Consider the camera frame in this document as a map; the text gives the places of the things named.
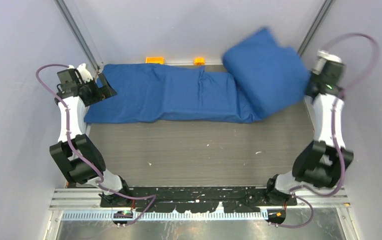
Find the blue surgical wrap cloth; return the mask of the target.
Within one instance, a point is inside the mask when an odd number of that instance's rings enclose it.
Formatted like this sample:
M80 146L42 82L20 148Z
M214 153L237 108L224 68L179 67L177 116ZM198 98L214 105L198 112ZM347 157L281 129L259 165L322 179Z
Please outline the blue surgical wrap cloth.
M297 52L280 46L262 28L228 49L224 72L204 66L108 64L103 69L117 94L90 106L90 124L168 121L261 121L304 98L309 71Z

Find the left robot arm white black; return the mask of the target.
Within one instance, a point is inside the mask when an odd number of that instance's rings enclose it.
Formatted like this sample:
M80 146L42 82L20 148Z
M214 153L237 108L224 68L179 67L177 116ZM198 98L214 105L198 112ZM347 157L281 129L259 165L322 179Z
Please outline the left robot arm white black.
M132 194L126 181L106 168L104 158L87 135L84 122L89 106L115 96L105 76L98 77L97 85L86 64L69 65L57 76L56 104L61 112L61 131L56 144L50 146L50 155L71 184L89 184L100 188L103 203L126 207Z

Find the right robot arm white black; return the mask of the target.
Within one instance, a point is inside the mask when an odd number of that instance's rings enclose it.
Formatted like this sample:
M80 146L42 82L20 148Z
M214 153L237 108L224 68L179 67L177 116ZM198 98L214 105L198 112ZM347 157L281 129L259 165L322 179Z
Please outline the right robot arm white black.
M354 159L341 133L344 96L338 83L344 68L338 56L325 50L317 52L306 89L314 113L314 138L296 158L291 171L268 180L264 198L270 205L288 202L300 189L322 197L341 189L345 171Z

